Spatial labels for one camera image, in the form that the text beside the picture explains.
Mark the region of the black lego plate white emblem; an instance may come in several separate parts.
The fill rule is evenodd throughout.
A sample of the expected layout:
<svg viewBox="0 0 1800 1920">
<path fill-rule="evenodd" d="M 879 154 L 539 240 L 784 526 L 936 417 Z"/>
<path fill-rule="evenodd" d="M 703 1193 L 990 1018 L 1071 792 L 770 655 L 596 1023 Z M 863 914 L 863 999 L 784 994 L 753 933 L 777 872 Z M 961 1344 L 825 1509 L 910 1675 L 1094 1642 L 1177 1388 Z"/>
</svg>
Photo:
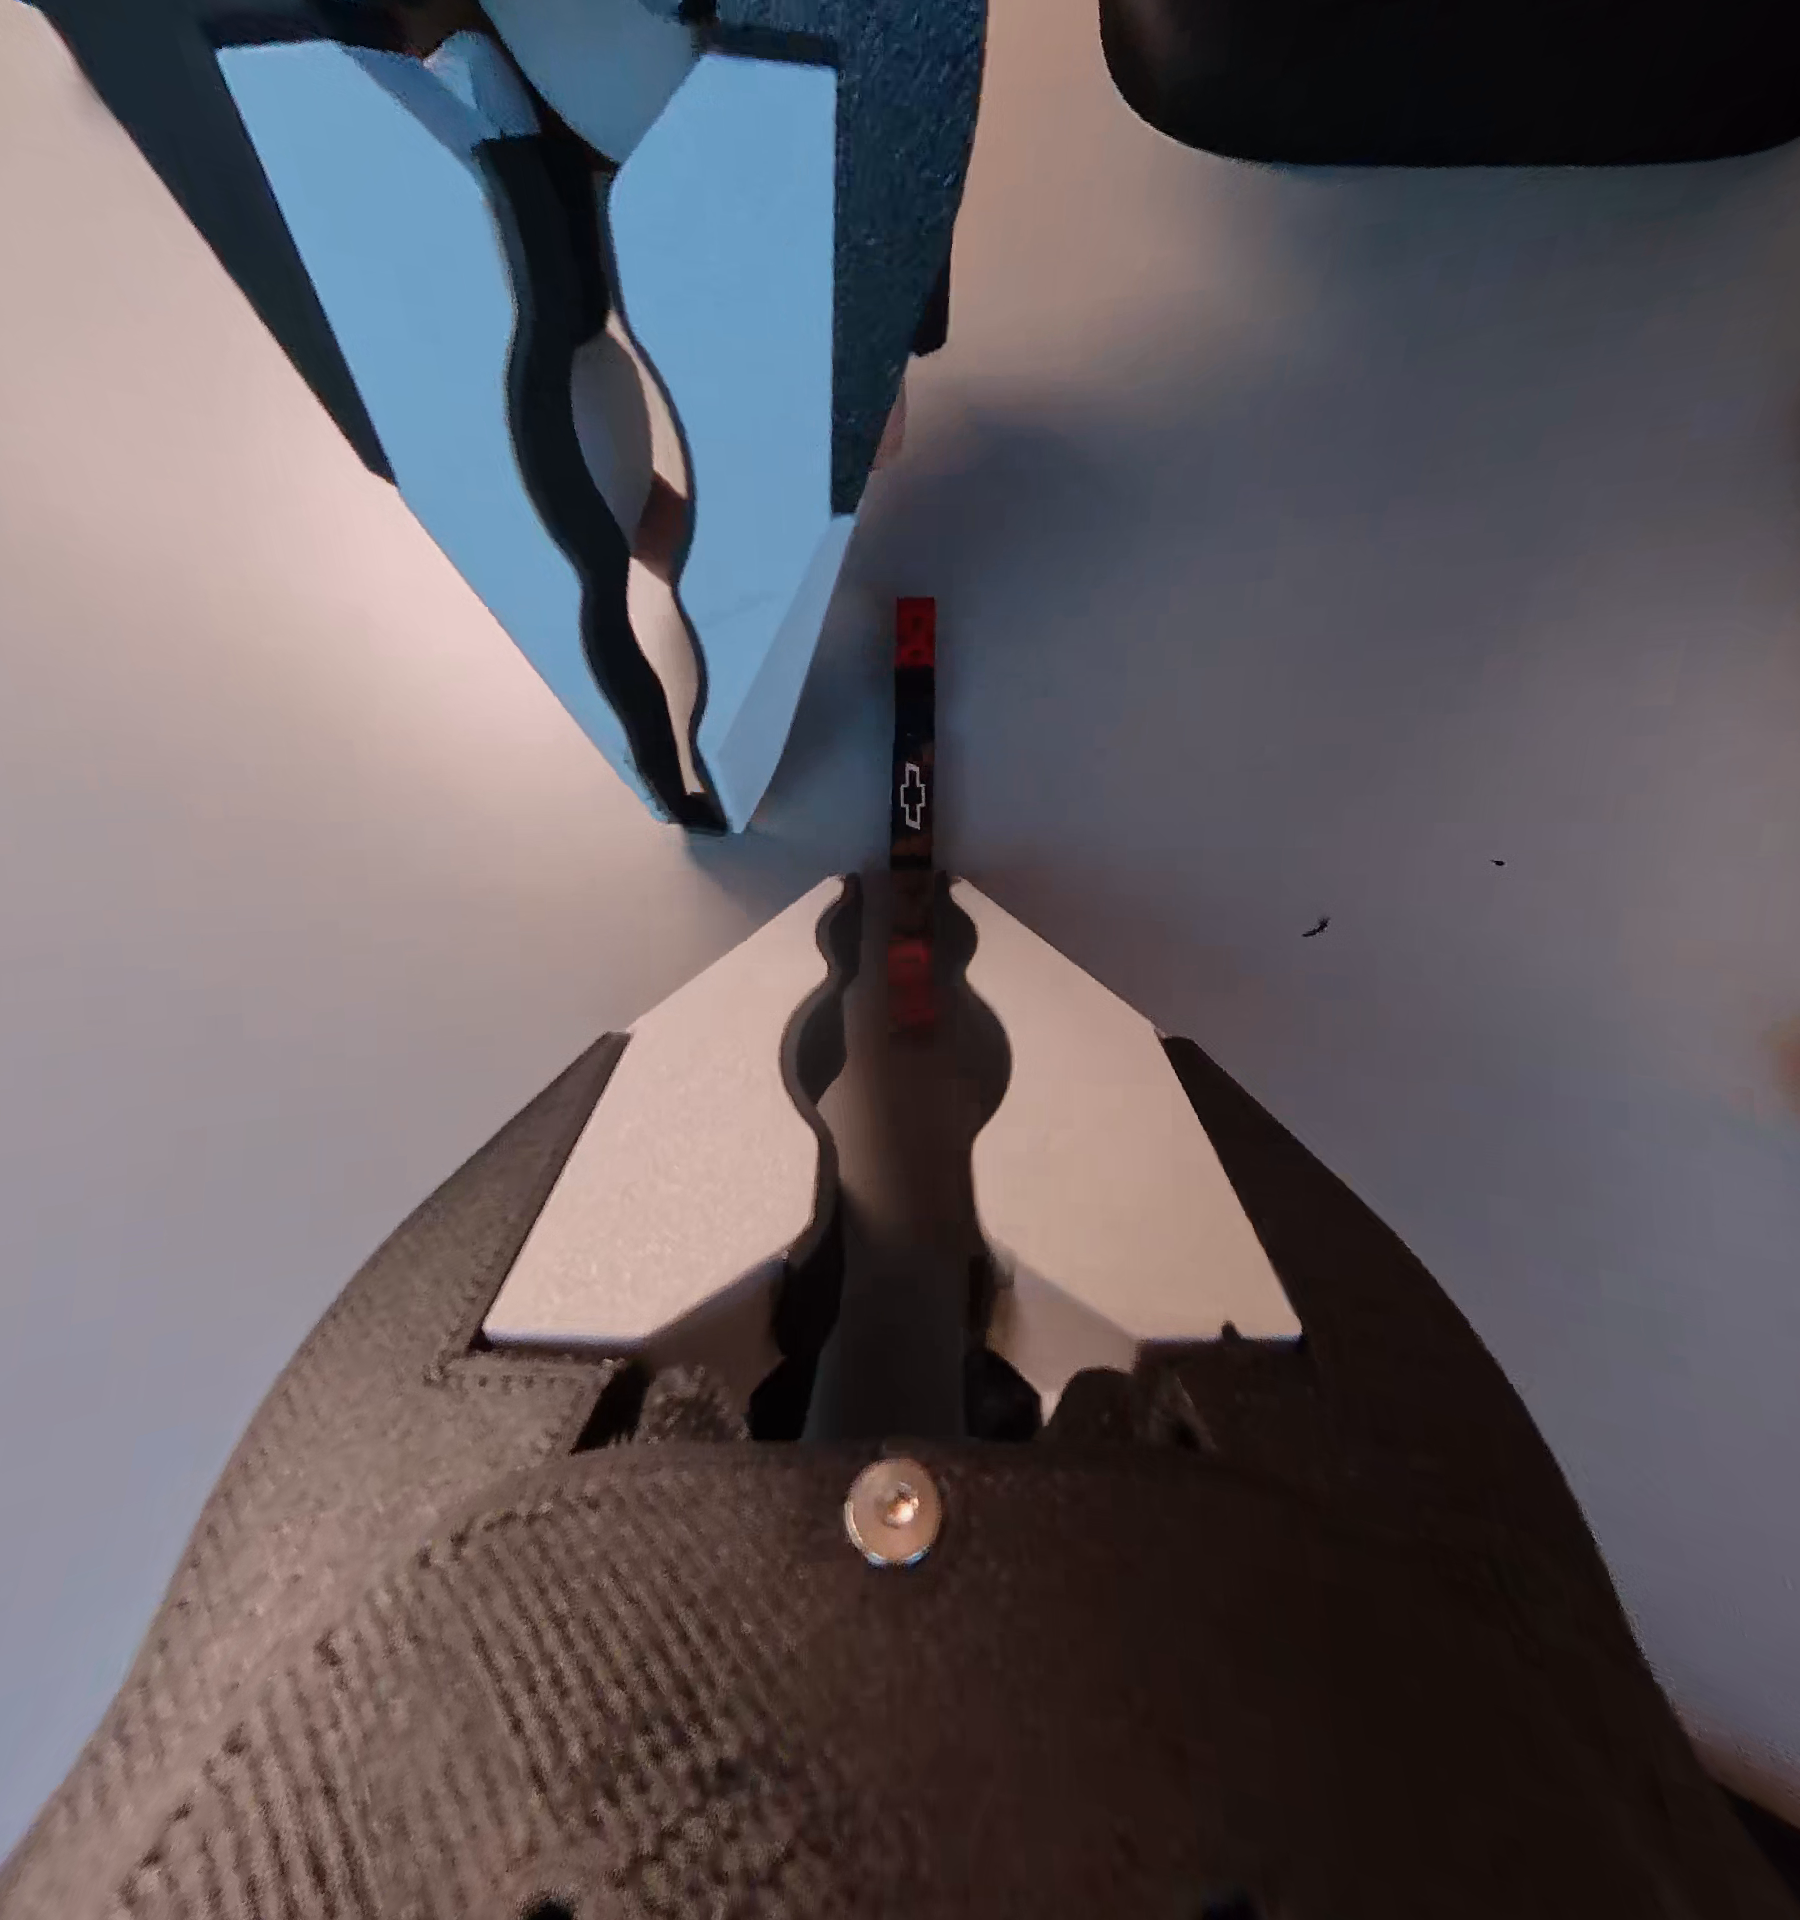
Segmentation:
<svg viewBox="0 0 1800 1920">
<path fill-rule="evenodd" d="M 936 1026 L 936 598 L 894 607 L 887 1021 L 899 1037 Z"/>
</svg>

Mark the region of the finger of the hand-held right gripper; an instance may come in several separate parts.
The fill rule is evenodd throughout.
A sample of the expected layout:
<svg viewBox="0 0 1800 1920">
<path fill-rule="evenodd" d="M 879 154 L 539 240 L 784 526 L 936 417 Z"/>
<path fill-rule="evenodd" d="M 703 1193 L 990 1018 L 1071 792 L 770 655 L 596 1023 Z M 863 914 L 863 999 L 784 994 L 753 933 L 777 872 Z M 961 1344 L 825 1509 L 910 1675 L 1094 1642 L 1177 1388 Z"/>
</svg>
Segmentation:
<svg viewBox="0 0 1800 1920">
<path fill-rule="evenodd" d="M 731 832 L 782 763 L 856 526 L 834 510 L 835 121 L 829 67 L 707 54 L 609 191 L 688 466 L 693 741 Z"/>
<path fill-rule="evenodd" d="M 218 67 L 408 512 L 640 800 L 726 833 L 629 607 L 656 463 L 603 172 L 502 42 L 406 44 Z"/>
</svg>

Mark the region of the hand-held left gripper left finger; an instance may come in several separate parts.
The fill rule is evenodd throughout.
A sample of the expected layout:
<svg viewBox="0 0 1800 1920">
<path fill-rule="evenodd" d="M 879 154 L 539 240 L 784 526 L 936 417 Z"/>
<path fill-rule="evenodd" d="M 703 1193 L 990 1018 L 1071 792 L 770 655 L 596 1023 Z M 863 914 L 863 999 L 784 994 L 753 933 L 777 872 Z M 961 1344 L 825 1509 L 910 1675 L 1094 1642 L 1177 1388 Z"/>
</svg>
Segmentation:
<svg viewBox="0 0 1800 1920">
<path fill-rule="evenodd" d="M 821 1335 L 784 1307 L 837 1195 L 860 882 L 825 877 L 628 1028 L 482 1320 L 499 1353 L 703 1370 L 746 1411 Z"/>
</svg>

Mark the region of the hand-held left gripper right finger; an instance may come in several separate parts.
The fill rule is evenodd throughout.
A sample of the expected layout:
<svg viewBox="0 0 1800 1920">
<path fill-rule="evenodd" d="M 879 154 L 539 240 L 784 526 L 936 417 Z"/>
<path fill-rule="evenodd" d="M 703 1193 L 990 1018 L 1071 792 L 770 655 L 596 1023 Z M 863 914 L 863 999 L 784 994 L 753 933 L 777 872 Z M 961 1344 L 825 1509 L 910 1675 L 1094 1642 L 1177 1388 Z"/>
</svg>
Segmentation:
<svg viewBox="0 0 1800 1920">
<path fill-rule="evenodd" d="M 986 1344 L 1057 1411 L 1087 1371 L 1225 1335 L 1273 1348 L 1301 1322 L 1164 1037 L 970 882 L 965 980 L 1004 1032 L 1009 1081 L 970 1150 L 998 1273 Z"/>
</svg>

